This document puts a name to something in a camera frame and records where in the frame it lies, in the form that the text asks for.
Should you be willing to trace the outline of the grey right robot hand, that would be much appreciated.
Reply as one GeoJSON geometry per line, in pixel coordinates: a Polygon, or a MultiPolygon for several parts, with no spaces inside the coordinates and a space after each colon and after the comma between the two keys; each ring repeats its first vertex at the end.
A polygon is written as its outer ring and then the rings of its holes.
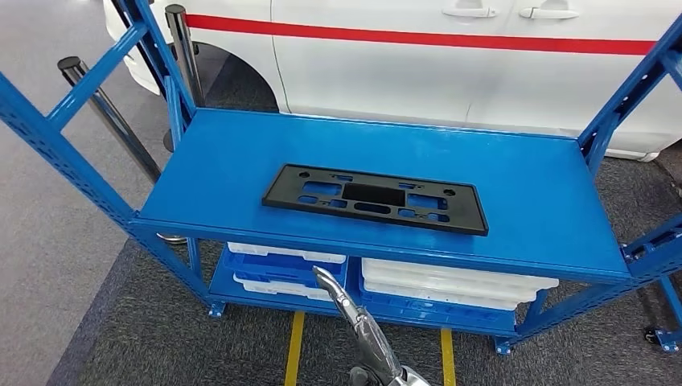
{"type": "Polygon", "coordinates": [[[317,265],[312,272],[320,288],[325,289],[339,313],[349,322],[358,343],[360,360],[380,385],[390,385],[403,376],[403,367],[375,319],[363,307],[357,306],[351,295],[333,275],[317,265]]]}

